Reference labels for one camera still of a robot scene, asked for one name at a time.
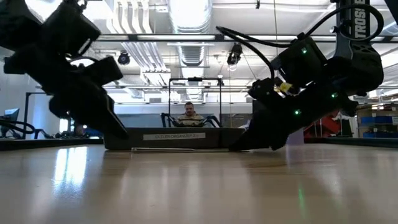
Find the ceiling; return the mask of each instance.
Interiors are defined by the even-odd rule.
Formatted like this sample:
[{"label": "ceiling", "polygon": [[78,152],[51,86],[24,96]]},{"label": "ceiling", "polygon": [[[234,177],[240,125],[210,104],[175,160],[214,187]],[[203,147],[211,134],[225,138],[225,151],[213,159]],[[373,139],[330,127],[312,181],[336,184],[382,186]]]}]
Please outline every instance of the ceiling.
[{"label": "ceiling", "polygon": [[[48,15],[51,7],[55,9],[60,0],[26,0],[31,10],[38,14]],[[103,34],[110,34],[111,30],[107,28],[107,20],[112,18],[111,0],[90,1],[87,12],[88,18],[92,20],[102,31]],[[139,17],[142,19],[142,4],[139,0]],[[385,24],[394,22],[391,13],[387,10],[384,1],[372,0],[371,4],[378,8],[382,13]],[[218,34],[215,27],[224,26],[230,29],[238,30],[245,34],[259,35],[297,35],[306,32],[313,26],[316,21],[327,14],[327,10],[333,9],[330,6],[330,0],[261,0],[259,9],[256,9],[255,0],[213,0],[211,13],[211,21],[208,28],[209,34]],[[171,34],[173,32],[170,15],[167,9],[166,0],[150,0],[149,1],[149,23],[155,34]],[[96,11],[101,11],[102,16],[93,16]],[[330,27],[335,25],[335,18],[326,21],[314,35],[331,35]],[[373,30],[376,23],[372,18],[371,24]],[[259,44],[253,44],[265,56],[272,58],[280,53],[283,49],[276,49]],[[171,77],[181,76],[181,61],[178,57],[177,48],[170,46],[167,42],[156,43],[159,53],[167,68],[171,70]],[[205,49],[205,62],[202,64],[204,68],[204,77],[217,77],[223,75],[224,79],[230,79],[231,85],[247,85],[249,82],[257,78],[265,78],[269,76],[269,71],[264,62],[251,50],[243,47],[243,56],[239,61],[235,71],[228,70],[226,64],[226,56],[230,51],[233,43],[219,42],[213,43]],[[327,56],[333,55],[334,43],[319,43],[318,47]],[[373,47],[382,55],[383,63],[386,64],[386,85],[398,85],[398,56],[396,48],[397,44],[374,44]],[[99,57],[105,55],[113,55],[117,59],[120,51],[125,50],[121,43],[117,42],[95,42],[92,49]],[[129,65],[121,65],[120,69],[125,74],[122,79],[127,85],[142,85],[139,78],[140,67],[132,59]]]}]

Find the ceiling pipe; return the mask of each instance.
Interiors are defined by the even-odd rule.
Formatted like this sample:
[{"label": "ceiling pipe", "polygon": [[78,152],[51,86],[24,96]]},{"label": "ceiling pipe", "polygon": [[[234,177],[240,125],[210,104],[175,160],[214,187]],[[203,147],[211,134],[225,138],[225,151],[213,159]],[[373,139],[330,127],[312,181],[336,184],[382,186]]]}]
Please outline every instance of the ceiling pipe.
[{"label": "ceiling pipe", "polygon": [[[142,4],[142,27],[144,28],[144,31],[146,34],[153,34],[153,31],[149,25],[149,0],[142,0],[141,4]],[[163,58],[162,58],[161,54],[159,53],[159,49],[157,48],[156,43],[151,42],[149,46],[152,49],[152,51],[155,53],[157,60],[159,61],[160,66],[162,67],[162,70],[165,72],[168,71],[168,69],[163,61]]]},{"label": "ceiling pipe", "polygon": [[[106,27],[112,33],[118,33],[118,34],[124,33],[124,31],[120,25],[120,22],[119,22],[119,3],[117,3],[116,1],[114,2],[114,7],[113,7],[113,18],[108,19],[106,21]],[[131,55],[131,57],[137,62],[138,66],[140,66],[141,69],[149,70],[149,67],[144,65],[144,62],[141,60],[141,56],[136,51],[136,49],[134,48],[132,43],[122,42],[121,45]]]},{"label": "ceiling pipe", "polygon": [[[130,29],[129,21],[128,21],[128,10],[129,6],[127,3],[127,0],[120,0],[119,2],[119,13],[121,13],[121,16],[119,16],[119,21],[121,27],[124,29],[124,31],[128,34],[132,34],[132,30]],[[143,49],[142,45],[140,43],[132,43],[133,46],[135,46],[136,50],[139,52],[139,55],[142,57],[142,61],[144,62],[144,65],[149,67],[149,71],[155,71],[155,67],[153,66],[152,62],[150,61],[148,55],[146,54],[145,50]]]},{"label": "ceiling pipe", "polygon": [[[131,16],[131,26],[136,31],[137,34],[142,34],[141,27],[139,25],[139,8],[138,8],[138,3],[137,0],[130,0],[131,3],[131,8],[132,8],[132,16]],[[161,71],[162,66],[160,65],[159,61],[156,59],[155,53],[152,51],[152,49],[149,47],[149,44],[147,42],[141,42],[139,43],[139,46],[143,49],[144,53],[148,52],[152,60],[149,60],[149,62],[152,64],[155,64],[155,71]]]}]

